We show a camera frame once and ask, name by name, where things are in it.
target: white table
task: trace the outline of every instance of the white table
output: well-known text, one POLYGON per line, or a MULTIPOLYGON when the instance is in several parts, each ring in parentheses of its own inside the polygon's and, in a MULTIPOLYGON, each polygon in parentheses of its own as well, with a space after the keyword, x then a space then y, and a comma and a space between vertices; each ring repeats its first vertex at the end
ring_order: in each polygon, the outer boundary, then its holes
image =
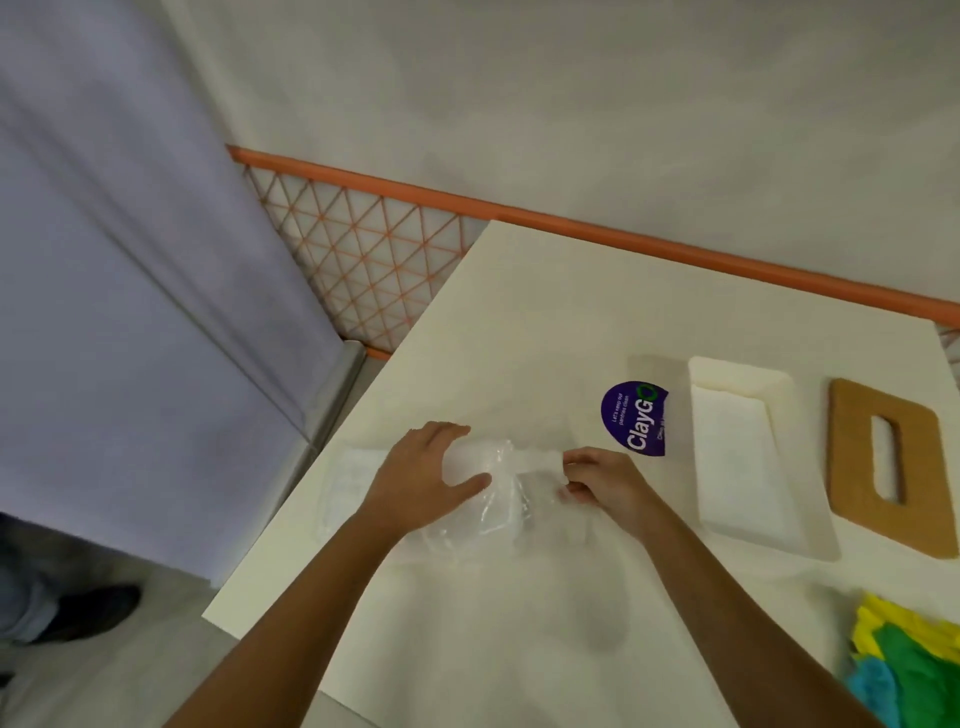
MULTIPOLYGON (((205 616, 240 637, 318 549, 329 454, 386 446, 428 419, 564 416, 615 448, 599 417, 627 358, 704 355, 790 372, 822 446, 826 382, 844 376, 940 416, 954 502, 960 397, 927 321, 543 232, 492 223, 205 616)), ((687 518, 693 495, 638 459, 687 518)), ((843 559, 788 580, 738 573, 837 669, 855 589, 960 619, 960 569, 840 519, 843 559)), ((643 550, 598 516, 595 542, 496 569, 384 569, 322 689, 395 726, 734 726, 643 550)))

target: plastic bag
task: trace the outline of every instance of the plastic bag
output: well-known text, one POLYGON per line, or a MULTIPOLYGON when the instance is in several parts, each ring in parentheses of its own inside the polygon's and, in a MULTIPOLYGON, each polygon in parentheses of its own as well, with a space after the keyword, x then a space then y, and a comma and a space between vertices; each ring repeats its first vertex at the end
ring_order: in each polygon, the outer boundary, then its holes
MULTIPOLYGON (((386 450, 353 448, 334 455, 319 505, 321 542, 360 506, 386 455, 386 450)), ((490 559, 586 540, 586 516, 558 494, 567 482, 559 450, 517 449, 510 440, 454 443, 444 456, 444 482, 461 483, 477 473, 490 473, 490 486, 409 534, 393 561, 490 559)))

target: black shoe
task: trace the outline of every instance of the black shoe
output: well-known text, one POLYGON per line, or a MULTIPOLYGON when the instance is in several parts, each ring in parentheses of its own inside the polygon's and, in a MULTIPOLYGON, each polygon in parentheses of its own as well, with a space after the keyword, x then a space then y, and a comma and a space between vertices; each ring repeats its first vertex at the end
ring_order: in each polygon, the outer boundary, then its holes
POLYGON ((57 615, 31 644, 65 643, 103 634, 132 614, 140 594, 139 587, 121 584, 62 596, 57 615))

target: forearm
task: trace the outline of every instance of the forearm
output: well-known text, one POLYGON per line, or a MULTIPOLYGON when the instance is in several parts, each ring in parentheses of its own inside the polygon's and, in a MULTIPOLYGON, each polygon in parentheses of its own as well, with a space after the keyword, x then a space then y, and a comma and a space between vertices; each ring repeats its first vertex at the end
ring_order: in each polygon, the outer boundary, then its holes
POLYGON ((397 534, 354 516, 313 558, 167 728, 295 728, 397 534))
POLYGON ((879 726, 653 490, 644 493, 632 530, 743 728, 879 726))

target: purple sticker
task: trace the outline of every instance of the purple sticker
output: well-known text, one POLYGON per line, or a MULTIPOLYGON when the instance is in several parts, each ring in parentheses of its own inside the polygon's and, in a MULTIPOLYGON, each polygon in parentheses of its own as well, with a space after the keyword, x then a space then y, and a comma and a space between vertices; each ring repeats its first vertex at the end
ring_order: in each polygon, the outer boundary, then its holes
POLYGON ((663 457, 666 435, 663 405, 669 392, 646 381, 625 381, 607 392, 600 404, 603 424, 624 448, 663 457))

